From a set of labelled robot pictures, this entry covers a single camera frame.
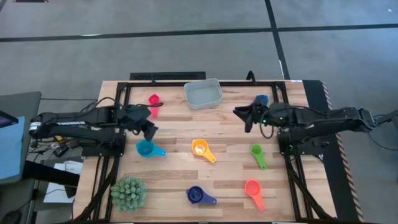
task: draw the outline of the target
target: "blue measuring cup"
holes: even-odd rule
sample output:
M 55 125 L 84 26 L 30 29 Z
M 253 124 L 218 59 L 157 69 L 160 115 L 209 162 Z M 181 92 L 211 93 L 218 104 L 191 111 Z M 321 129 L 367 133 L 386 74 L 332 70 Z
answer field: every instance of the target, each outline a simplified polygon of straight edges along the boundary
M 153 142 L 141 140 L 137 144 L 137 151 L 142 157 L 151 157 L 154 155 L 166 156 L 166 151 L 157 147 Z
M 206 194 L 200 187 L 193 186 L 187 190 L 188 200 L 194 203 L 208 203 L 211 205 L 217 204 L 217 199 Z

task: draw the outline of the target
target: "green measuring cup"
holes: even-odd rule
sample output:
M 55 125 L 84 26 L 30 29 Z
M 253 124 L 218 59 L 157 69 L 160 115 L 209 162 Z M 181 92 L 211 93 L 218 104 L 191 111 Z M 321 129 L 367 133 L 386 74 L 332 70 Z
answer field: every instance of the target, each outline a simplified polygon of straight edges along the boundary
M 267 169 L 267 164 L 266 161 L 264 160 L 264 155 L 262 154 L 262 148 L 261 146 L 254 144 L 250 148 L 250 152 L 252 155 L 254 155 L 254 158 L 257 160 L 259 163 L 260 169 Z

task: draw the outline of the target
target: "black metal frame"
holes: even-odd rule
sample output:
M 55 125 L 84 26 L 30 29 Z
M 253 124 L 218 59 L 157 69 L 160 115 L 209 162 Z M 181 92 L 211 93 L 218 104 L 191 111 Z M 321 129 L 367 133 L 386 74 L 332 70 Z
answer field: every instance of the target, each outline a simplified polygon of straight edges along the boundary
M 250 71 L 248 73 L 246 79 L 250 80 L 250 82 L 242 82 L 242 81 L 240 81 L 240 82 L 220 82 L 220 85 L 221 86 L 269 86 L 269 87 L 271 87 L 271 90 L 272 90 L 272 96 L 273 96 L 274 102 L 279 102 L 279 98 L 278 98 L 278 94 L 277 94 L 278 89 L 282 92 L 283 102 L 285 102 L 285 103 L 289 102 L 289 100 L 287 98 L 287 92 L 286 92 L 286 87 L 285 87 L 284 81 L 269 81 L 269 82 L 257 81 L 252 71 Z M 184 84 L 186 84 L 186 82 L 154 82 L 154 81 L 145 82 L 145 83 L 120 82 L 120 83 L 118 83 L 115 100 L 119 102 L 121 100 L 121 93 L 123 91 L 125 91 L 123 105 L 128 105 L 129 99 L 130 99 L 131 88 L 133 88 L 133 87 L 151 87 L 151 86 L 170 87 L 170 86 L 184 86 Z M 295 172 L 295 171 L 293 170 L 289 156 L 284 156 L 284 157 L 285 157 L 285 165 L 287 168 L 290 193 L 292 196 L 292 203 L 293 203 L 293 208 L 294 208 L 294 213 L 295 213 L 295 219 L 299 220 L 302 217 L 300 214 L 300 207 L 299 207 L 299 201 L 297 198 L 295 183 L 297 185 L 299 185 L 300 183 L 297 183 L 297 180 L 295 180 L 294 178 L 292 178 L 289 175 L 289 172 Z M 119 160 L 120 160 L 119 157 L 114 158 L 114 163 L 116 163 L 116 164 L 114 164 L 114 166 L 116 166 L 117 169 L 118 169 L 118 165 L 119 165 Z M 302 183 L 302 187 L 304 187 L 306 189 L 307 184 L 305 182 L 304 170 L 303 170 L 303 165 L 302 165 L 300 155 L 297 155 L 295 162 L 296 162 L 296 166 L 297 166 L 299 181 Z M 109 165 L 109 157 L 104 157 L 103 166 L 102 166 L 102 170 L 101 170 L 101 176 L 99 179 L 99 185 L 104 184 L 104 180 L 106 177 L 106 171 L 108 170 L 108 165 Z M 117 177 L 117 172 L 114 174 L 111 185 L 115 184 L 116 177 Z M 304 202 L 305 202 L 305 210 L 307 212 L 307 217 L 313 218 L 310 202 L 308 201 L 308 199 L 306 197 L 304 197 Z M 99 218 L 100 205 L 101 205 L 101 201 L 99 201 L 99 203 L 96 205 L 95 212 L 94 212 L 94 219 Z M 106 204 L 105 220 L 110 221 L 111 212 L 112 212 L 112 202 L 111 202 L 111 195 L 110 195 L 110 191 L 109 191 L 108 201 Z

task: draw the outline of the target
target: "green spiky ball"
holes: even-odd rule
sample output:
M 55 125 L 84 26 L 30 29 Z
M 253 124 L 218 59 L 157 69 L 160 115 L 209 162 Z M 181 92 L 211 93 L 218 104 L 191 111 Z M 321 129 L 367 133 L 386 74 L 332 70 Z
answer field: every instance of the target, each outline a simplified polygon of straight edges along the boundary
M 144 205 L 147 186 L 135 177 L 123 177 L 111 187 L 112 203 L 119 211 L 135 211 Z

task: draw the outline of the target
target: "teal measuring cup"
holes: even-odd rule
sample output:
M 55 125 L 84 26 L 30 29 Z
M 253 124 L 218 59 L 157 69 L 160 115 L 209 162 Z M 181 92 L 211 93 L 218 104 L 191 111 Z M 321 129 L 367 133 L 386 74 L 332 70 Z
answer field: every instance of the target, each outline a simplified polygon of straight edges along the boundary
M 142 157 L 151 157 L 154 155 L 157 156 L 166 156 L 166 151 L 157 147 L 153 142 L 141 140 L 137 144 L 138 154 Z

